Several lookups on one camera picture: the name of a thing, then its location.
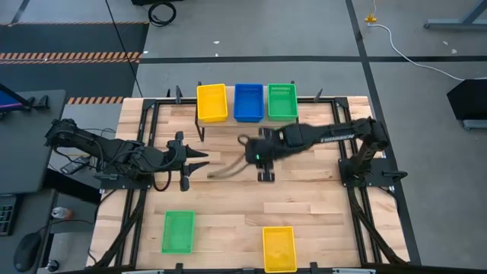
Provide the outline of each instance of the keyboard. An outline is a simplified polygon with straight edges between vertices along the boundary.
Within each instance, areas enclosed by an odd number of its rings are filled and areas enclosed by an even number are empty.
[[[0,196],[0,237],[12,235],[19,201],[15,195]]]

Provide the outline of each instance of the plastic basket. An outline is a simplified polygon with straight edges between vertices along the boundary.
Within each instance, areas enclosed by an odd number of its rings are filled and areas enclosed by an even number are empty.
[[[244,123],[258,123],[264,118],[262,84],[235,84],[234,117]]]
[[[198,119],[205,123],[223,122],[227,119],[227,89],[225,84],[207,84],[196,89]]]
[[[269,84],[269,118],[290,121],[298,117],[298,97],[295,84]]]
[[[195,230],[194,211],[167,211],[162,235],[164,254],[190,254]]]
[[[298,271],[292,227],[264,227],[263,243],[267,273]]]

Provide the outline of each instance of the black mat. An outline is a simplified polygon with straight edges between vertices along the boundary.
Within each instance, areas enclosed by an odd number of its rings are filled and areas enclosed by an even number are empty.
[[[148,24],[117,24],[127,52],[144,50]],[[122,52],[112,24],[0,26],[0,53]]]
[[[16,92],[64,89],[68,97],[131,97],[135,80],[129,64],[117,62],[0,65],[0,82]]]

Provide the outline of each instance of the concrete floor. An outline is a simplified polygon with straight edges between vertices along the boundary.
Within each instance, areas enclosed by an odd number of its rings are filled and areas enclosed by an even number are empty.
[[[0,23],[14,17],[21,0],[0,3]],[[487,32],[461,33],[422,28],[428,18],[460,18],[476,0],[377,1],[378,23],[393,31],[396,47],[408,56],[485,55]],[[145,21],[144,8],[109,0],[116,21]],[[336,0],[186,0],[175,2],[173,24],[150,26],[145,58],[218,56],[358,56],[345,2]],[[363,23],[371,0],[353,0],[369,56],[395,56],[387,32]],[[108,21],[103,1],[30,0],[21,21]],[[436,62],[461,78],[487,76],[484,62]],[[403,181],[422,263],[487,269],[487,200],[483,164],[485,132],[463,131],[446,93],[457,81],[409,63],[371,64],[380,103]],[[178,84],[194,96],[196,83],[287,82],[300,95],[369,95],[359,62],[232,62],[141,64],[145,96],[164,96]],[[67,106],[65,117],[85,127],[116,128],[119,106]],[[63,162],[53,158],[55,167]],[[84,266],[91,236],[74,242],[56,238],[52,258],[62,270]]]

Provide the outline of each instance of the yellow object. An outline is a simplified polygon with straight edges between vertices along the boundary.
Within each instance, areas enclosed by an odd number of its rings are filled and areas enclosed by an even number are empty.
[[[198,119],[205,123],[223,122],[228,116],[225,84],[207,84],[196,89]]]
[[[367,22],[367,23],[375,23],[375,22],[377,22],[377,18],[375,18],[372,14],[369,14],[365,18],[365,22]]]
[[[262,233],[266,273],[298,271],[292,227],[264,227]]]

